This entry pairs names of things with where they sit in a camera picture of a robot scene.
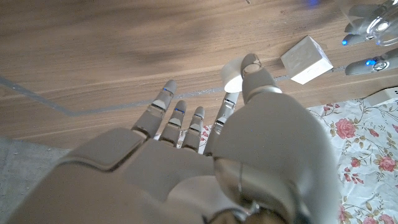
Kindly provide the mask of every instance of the rose print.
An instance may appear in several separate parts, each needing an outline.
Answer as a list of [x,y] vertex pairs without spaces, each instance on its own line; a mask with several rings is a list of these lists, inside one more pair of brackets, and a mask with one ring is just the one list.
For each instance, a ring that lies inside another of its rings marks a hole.
[[384,224],[394,224],[392,217],[386,214],[381,215],[380,220],[382,220]]
[[379,137],[379,134],[378,134],[377,132],[375,132],[375,130],[369,129],[369,132],[370,132],[371,135],[373,135],[374,137]]
[[376,224],[376,221],[371,217],[366,217],[362,224]]
[[381,158],[379,163],[379,167],[382,167],[386,171],[394,171],[394,167],[396,166],[397,162],[392,160],[390,157],[384,156]]
[[347,182],[351,182],[351,179],[348,174],[344,174],[344,177],[346,178]]
[[339,219],[341,222],[343,222],[343,221],[346,219],[345,211],[346,211],[346,210],[344,209],[344,206],[340,205],[340,212],[339,212],[339,214],[338,214],[338,219]]
[[396,130],[396,132],[398,133],[398,126],[396,125],[392,125],[392,127]]
[[360,165],[361,165],[361,161],[354,157],[353,160],[351,161],[351,166],[359,167]]
[[340,136],[341,139],[354,137],[355,127],[346,118],[337,121],[336,128],[337,134]]

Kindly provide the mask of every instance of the blue led light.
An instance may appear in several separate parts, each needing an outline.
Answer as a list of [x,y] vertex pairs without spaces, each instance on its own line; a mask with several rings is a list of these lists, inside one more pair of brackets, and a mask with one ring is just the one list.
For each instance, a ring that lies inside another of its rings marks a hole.
[[366,61],[366,65],[375,65],[376,61],[375,60],[368,60]]
[[185,111],[179,110],[179,109],[177,109],[177,108],[174,108],[174,110],[175,110],[175,111],[179,111],[179,112],[185,114]]

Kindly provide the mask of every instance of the robot finger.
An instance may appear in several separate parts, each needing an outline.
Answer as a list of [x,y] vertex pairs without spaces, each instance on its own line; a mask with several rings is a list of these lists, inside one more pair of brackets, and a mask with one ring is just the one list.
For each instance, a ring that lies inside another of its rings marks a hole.
[[218,111],[216,121],[214,122],[213,128],[209,134],[209,138],[207,139],[206,148],[203,151],[203,155],[211,156],[213,154],[213,145],[217,141],[218,136],[221,134],[221,130],[223,129],[226,120],[234,113],[238,96],[239,92],[225,94],[223,104]]
[[153,138],[163,120],[164,114],[169,108],[173,95],[177,89],[174,80],[168,81],[156,99],[148,106],[138,121],[132,127],[133,131],[145,134],[147,138]]
[[182,120],[184,119],[186,109],[187,104],[183,100],[180,100],[177,105],[175,105],[172,116],[170,117],[169,122],[166,124],[166,127],[164,128],[162,134],[160,135],[160,141],[168,142],[174,147],[177,146]]
[[370,40],[370,38],[367,38],[365,35],[348,34],[346,37],[344,37],[342,43],[344,46],[347,46],[358,44],[367,40]]
[[199,150],[199,143],[201,137],[201,127],[203,126],[203,118],[205,117],[205,109],[199,106],[192,116],[187,134],[181,148],[193,149],[195,152]]
[[276,85],[274,78],[261,65],[257,55],[247,54],[241,64],[242,75],[242,95],[244,104],[249,103],[250,99],[262,92],[282,93]]
[[367,28],[369,25],[370,23],[366,21],[364,18],[356,19],[346,26],[344,32],[349,34],[366,35]]

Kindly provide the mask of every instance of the fingertip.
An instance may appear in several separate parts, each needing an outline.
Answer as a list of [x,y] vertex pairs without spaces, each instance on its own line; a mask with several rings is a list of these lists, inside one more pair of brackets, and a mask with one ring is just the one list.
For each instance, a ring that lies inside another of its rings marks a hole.
[[195,114],[198,117],[201,117],[202,119],[205,118],[205,109],[201,106],[199,106],[196,110],[195,110]]
[[177,90],[177,82],[175,82],[174,80],[169,80],[163,87],[163,89],[171,92],[171,93],[175,93],[175,91]]
[[181,111],[182,113],[185,113],[185,110],[187,109],[187,103],[183,100],[180,100],[177,102],[175,105],[175,110]]

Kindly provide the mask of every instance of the robotic hand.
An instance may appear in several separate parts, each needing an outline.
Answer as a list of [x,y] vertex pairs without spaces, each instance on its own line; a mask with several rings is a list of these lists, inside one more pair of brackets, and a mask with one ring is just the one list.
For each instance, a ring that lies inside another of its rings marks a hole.
[[241,64],[244,104],[227,93],[205,155],[204,109],[182,148],[179,101],[153,139],[176,83],[169,81],[132,129],[101,134],[64,157],[8,223],[335,223],[337,176],[318,121],[281,92],[254,54]]
[[[376,39],[377,45],[387,46],[398,41],[398,1],[388,0],[383,4],[355,4],[346,13],[355,17],[346,26],[349,33],[343,39],[343,45],[353,45]],[[367,58],[349,64],[347,75],[361,75],[398,67],[398,49],[391,50],[381,56]]]

